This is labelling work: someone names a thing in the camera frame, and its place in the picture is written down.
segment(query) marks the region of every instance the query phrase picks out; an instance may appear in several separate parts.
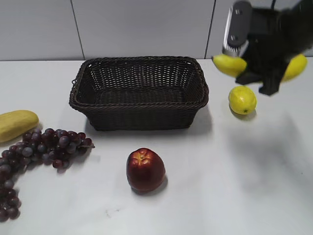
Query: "wicker basket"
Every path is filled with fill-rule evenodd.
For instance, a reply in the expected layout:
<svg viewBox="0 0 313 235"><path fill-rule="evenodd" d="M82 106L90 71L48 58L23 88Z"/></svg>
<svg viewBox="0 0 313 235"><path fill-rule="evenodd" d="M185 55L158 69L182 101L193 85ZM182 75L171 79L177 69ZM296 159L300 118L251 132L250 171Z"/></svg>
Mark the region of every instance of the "wicker basket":
<svg viewBox="0 0 313 235"><path fill-rule="evenodd" d="M98 58L82 64L69 104L98 131L168 130L188 128L208 94L190 57Z"/></svg>

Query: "red apple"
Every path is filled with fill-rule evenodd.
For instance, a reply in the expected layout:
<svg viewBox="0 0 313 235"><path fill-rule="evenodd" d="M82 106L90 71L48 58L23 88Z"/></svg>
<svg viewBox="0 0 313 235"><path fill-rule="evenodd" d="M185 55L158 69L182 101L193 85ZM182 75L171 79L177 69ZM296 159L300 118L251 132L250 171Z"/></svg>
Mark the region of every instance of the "red apple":
<svg viewBox="0 0 313 235"><path fill-rule="evenodd" d="M162 184L165 167L158 154L148 148L140 148L129 155L126 174L133 189L149 192Z"/></svg>

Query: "banana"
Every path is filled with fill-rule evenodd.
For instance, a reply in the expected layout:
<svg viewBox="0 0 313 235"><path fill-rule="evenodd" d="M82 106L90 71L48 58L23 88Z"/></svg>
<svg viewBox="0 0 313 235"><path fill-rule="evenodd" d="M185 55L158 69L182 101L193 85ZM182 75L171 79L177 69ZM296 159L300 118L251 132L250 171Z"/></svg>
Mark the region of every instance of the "banana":
<svg viewBox="0 0 313 235"><path fill-rule="evenodd" d="M293 57L290 60L282 81L287 82L300 75L305 70L307 63L308 59L303 54Z"/></svg>
<svg viewBox="0 0 313 235"><path fill-rule="evenodd" d="M221 54L213 56L212 61L219 71L232 77L237 77L246 69L246 61L241 57Z"/></svg>
<svg viewBox="0 0 313 235"><path fill-rule="evenodd" d="M212 61L219 71L232 77L239 76L247 66L246 61L241 57L231 57L224 54L213 56ZM308 59L303 54L293 57L282 81L287 82L300 75L306 68L307 63Z"/></svg>

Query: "yellow cucumber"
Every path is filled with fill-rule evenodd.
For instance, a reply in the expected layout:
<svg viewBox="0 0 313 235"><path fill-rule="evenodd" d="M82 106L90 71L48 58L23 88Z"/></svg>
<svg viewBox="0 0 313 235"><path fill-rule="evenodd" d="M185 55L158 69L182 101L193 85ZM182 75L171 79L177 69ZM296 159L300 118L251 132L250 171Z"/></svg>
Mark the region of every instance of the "yellow cucumber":
<svg viewBox="0 0 313 235"><path fill-rule="evenodd" d="M10 141L34 128L39 122L32 111L16 110L0 115L0 143Z"/></svg>

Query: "white table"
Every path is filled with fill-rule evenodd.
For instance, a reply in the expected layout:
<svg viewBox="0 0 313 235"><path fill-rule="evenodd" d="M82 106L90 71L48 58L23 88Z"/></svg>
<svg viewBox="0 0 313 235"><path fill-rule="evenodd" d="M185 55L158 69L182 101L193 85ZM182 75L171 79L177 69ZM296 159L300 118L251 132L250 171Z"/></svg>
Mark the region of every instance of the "white table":
<svg viewBox="0 0 313 235"><path fill-rule="evenodd" d="M44 165L24 174L21 215L0 234L312 235L313 59L273 97L250 86L258 98L250 120L229 110L234 78L199 62L208 107L190 129L158 132L94 131L68 105L82 61L0 62L0 113L32 110L43 128L85 131L96 145L64 174ZM126 180L126 159L140 147L165 163L168 185L157 194L138 196Z"/></svg>

